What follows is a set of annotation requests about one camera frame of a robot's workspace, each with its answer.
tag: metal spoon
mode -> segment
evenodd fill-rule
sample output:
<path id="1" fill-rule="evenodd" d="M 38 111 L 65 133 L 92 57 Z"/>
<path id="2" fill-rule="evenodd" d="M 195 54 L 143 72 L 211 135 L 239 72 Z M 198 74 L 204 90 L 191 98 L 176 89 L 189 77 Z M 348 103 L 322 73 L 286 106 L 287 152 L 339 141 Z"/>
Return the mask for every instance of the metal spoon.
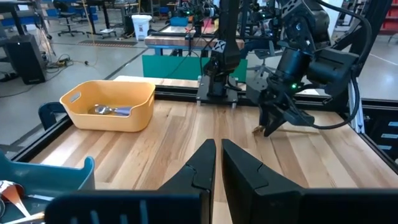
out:
<path id="1" fill-rule="evenodd" d="M 123 116 L 129 116 L 130 115 L 130 110 L 131 106 L 126 106 L 126 107 L 120 107 L 120 108 L 111 108 L 106 105 L 94 105 L 94 111 L 96 114 L 110 114 L 110 113 L 117 113 Z"/>
<path id="2" fill-rule="evenodd" d="M 25 217 L 30 216 L 21 200 L 21 195 L 24 195 L 24 188 L 21 185 L 11 181 L 2 180 L 0 181 L 0 195 L 1 199 L 4 201 L 10 201 L 13 203 L 22 212 L 22 214 L 25 215 Z"/>

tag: silverware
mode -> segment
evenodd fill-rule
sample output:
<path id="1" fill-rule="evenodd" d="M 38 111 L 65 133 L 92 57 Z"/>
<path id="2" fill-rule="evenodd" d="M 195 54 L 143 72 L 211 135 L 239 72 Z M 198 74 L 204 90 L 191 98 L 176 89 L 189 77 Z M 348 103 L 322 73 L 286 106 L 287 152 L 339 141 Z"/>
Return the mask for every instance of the silverware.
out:
<path id="1" fill-rule="evenodd" d="M 24 195 L 24 188 L 20 184 L 7 180 L 0 181 L 0 195 L 5 202 L 13 203 L 25 217 L 30 216 L 21 200 L 21 195 Z"/>
<path id="2" fill-rule="evenodd" d="M 106 105 L 94 105 L 94 112 L 96 114 L 101 114 L 101 115 L 116 113 L 123 116 L 129 116 L 131 108 L 132 108 L 131 106 L 111 108 Z"/>
<path id="3" fill-rule="evenodd" d="M 11 222 L 7 222 L 5 224 L 21 224 L 21 223 L 32 223 L 37 221 L 44 221 L 44 212 L 36 213 L 29 217 L 20 218 L 18 220 L 14 220 Z"/>

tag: white bucket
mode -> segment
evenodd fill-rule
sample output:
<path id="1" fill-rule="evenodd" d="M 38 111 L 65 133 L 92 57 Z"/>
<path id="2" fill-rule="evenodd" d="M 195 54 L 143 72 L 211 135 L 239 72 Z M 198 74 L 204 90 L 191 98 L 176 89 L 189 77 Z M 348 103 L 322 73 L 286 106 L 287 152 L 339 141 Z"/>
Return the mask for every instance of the white bucket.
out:
<path id="1" fill-rule="evenodd" d="M 148 36 L 149 21 L 152 16 L 148 15 L 132 15 L 132 23 L 134 24 L 134 32 L 137 40 L 144 40 Z"/>

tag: wire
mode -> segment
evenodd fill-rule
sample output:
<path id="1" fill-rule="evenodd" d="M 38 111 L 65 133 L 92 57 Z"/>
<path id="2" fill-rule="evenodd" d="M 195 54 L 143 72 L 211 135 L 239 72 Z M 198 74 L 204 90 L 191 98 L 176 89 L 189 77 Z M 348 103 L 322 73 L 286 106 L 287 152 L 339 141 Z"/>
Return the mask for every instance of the wire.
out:
<path id="1" fill-rule="evenodd" d="M 218 32 L 216 31 L 216 33 L 214 33 L 214 37 L 212 37 L 210 39 L 210 41 L 207 41 L 205 38 L 202 37 L 202 39 L 206 42 L 206 45 L 203 48 L 203 50 L 205 50 L 209 46 L 209 44 L 217 37 L 217 35 L 218 35 Z M 200 65 L 200 75 L 203 77 L 203 64 L 202 64 L 202 61 L 201 61 L 202 58 L 203 57 L 200 57 L 200 59 L 199 59 L 199 65 Z"/>
<path id="2" fill-rule="evenodd" d="M 175 67 L 175 69 L 174 69 L 171 73 L 169 73 L 168 75 L 166 75 L 166 76 L 163 77 L 163 78 L 167 78 L 167 77 L 170 77 L 171 75 L 173 75 L 174 72 L 177 71 L 177 69 L 178 69 L 178 68 L 181 66 L 181 64 L 185 61 L 185 59 L 188 58 L 188 56 L 190 55 L 190 53 L 193 52 L 193 49 L 198 45 L 199 40 L 202 38 L 202 35 L 205 33 L 206 28 L 207 28 L 207 25 L 208 25 L 208 23 L 206 23 L 206 26 L 203 28 L 203 31 L 201 32 L 201 34 L 200 34 L 198 40 L 195 42 L 195 44 L 193 45 L 193 47 L 189 50 L 188 54 L 181 60 L 181 62 Z"/>
<path id="3" fill-rule="evenodd" d="M 83 9 L 85 10 L 85 14 L 86 14 L 86 17 L 87 17 L 88 24 L 90 25 L 91 40 L 93 41 L 93 46 L 95 48 L 95 62 L 94 62 L 94 64 L 92 64 L 92 65 L 90 64 L 90 65 L 91 66 L 95 66 L 97 64 L 97 62 L 98 62 L 98 48 L 95 45 L 93 24 L 91 23 L 90 16 L 87 13 L 86 0 L 82 0 L 81 2 L 83 3 Z"/>
<path id="4" fill-rule="evenodd" d="M 50 63 L 47 64 L 47 69 L 57 68 L 58 70 L 55 71 L 55 72 L 58 72 L 60 67 L 64 67 L 64 66 L 67 67 L 67 66 L 70 66 L 70 65 L 68 65 L 67 63 L 68 63 L 68 62 L 71 62 L 71 61 L 72 61 L 72 60 L 71 60 L 71 58 L 70 58 L 70 56 L 69 56 L 68 54 L 61 54 L 61 56 L 59 56 L 59 58 L 57 59 L 56 62 L 50 62 Z"/>
<path id="5" fill-rule="evenodd" d="M 334 11 L 338 11 L 340 13 L 353 16 L 353 17 L 359 19 L 362 22 L 362 24 L 364 25 L 364 28 L 365 28 L 365 31 L 366 31 L 366 41 L 365 41 L 365 46 L 363 47 L 363 51 L 361 52 L 361 55 L 359 55 L 358 62 L 357 62 L 357 67 L 354 70 L 354 71 L 357 71 L 358 67 L 361 66 L 361 64 L 363 62 L 365 62 L 366 57 L 368 56 L 367 52 L 371 51 L 371 47 L 372 47 L 372 43 L 371 43 L 372 27 L 371 27 L 371 24 L 369 23 L 369 21 L 367 19 L 365 19 L 365 17 L 363 17 L 361 15 L 358 15 L 358 14 L 356 14 L 354 12 L 351 12 L 351 11 L 349 11 L 347 9 L 342 9 L 342 8 L 339 8 L 339 7 L 336 7 L 336 6 L 332 6 L 331 4 L 328 4 L 328 3 L 326 3 L 326 2 L 324 2 L 322 0 L 314 0 L 314 1 L 316 1 L 317 3 L 319 3 L 322 6 L 330 8 L 330 9 L 332 9 Z"/>
<path id="6" fill-rule="evenodd" d="M 62 71 L 64 71 L 64 70 L 65 70 L 66 68 L 68 68 L 68 67 L 69 67 L 69 66 L 64 67 L 63 69 L 60 69 L 60 70 L 58 71 L 57 74 L 53 75 L 53 77 L 51 77 L 51 78 L 49 78 L 48 80 L 46 80 L 46 82 L 49 82 L 49 81 L 51 81 L 53 78 L 57 77 L 59 74 L 61 74 Z M 12 96 L 17 96 L 17 95 L 20 95 L 20 94 L 23 94 L 23 93 L 27 93 L 27 92 L 31 91 L 31 90 L 32 90 L 34 87 L 36 87 L 37 85 L 39 85 L 39 84 L 32 85 L 32 86 L 31 86 L 30 88 L 28 88 L 27 90 L 24 90 L 24 91 L 19 92 L 19 93 L 10 94 L 10 95 L 6 95 L 6 96 L 0 96 L 0 99 L 1 99 L 1 98 L 12 97 Z"/>
<path id="7" fill-rule="evenodd" d="M 192 51 L 191 53 L 194 53 L 197 57 L 200 57 L 199 55 L 198 55 L 198 53 L 196 53 L 196 52 L 194 52 L 194 51 Z"/>
<path id="8" fill-rule="evenodd" d="M 300 112 L 300 110 L 297 108 L 296 104 L 293 102 L 292 98 L 285 93 L 285 96 L 287 98 L 287 101 L 289 102 L 289 104 L 291 105 L 291 107 L 293 108 L 293 110 L 295 110 L 295 112 L 298 114 L 298 116 L 310 127 L 319 129 L 319 130 L 329 130 L 329 129 L 335 129 L 335 128 L 340 128 L 346 124 L 348 124 L 349 122 L 351 122 L 355 116 L 356 113 L 359 110 L 359 102 L 360 102 L 360 98 L 359 98 L 359 87 L 358 87 L 358 83 L 356 82 L 356 80 L 353 80 L 353 86 L 354 86 L 354 91 L 355 91 L 355 104 L 354 104 L 354 109 L 353 112 L 348 116 L 348 118 L 346 120 L 344 120 L 343 122 L 339 123 L 339 124 L 333 124 L 330 126 L 319 126 L 316 124 L 312 124 L 311 122 L 307 121 L 306 118 L 304 118 L 303 114 Z"/>
<path id="9" fill-rule="evenodd" d="M 232 85 L 232 83 L 229 81 L 229 78 L 227 78 L 226 83 L 228 84 L 226 86 L 226 88 L 229 88 L 229 89 L 235 90 L 235 91 L 242 91 L 242 88 Z"/>

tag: bin handle cutout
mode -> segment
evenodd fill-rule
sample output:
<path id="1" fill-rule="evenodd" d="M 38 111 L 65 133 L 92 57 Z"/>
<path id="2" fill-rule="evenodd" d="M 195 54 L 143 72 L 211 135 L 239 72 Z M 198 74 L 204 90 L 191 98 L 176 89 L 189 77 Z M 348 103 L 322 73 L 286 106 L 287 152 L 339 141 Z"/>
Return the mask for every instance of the bin handle cutout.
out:
<path id="1" fill-rule="evenodd" d="M 70 103 L 74 103 L 76 102 L 76 100 L 78 100 L 81 96 L 80 92 L 74 93 L 70 98 L 69 98 L 69 102 Z"/>

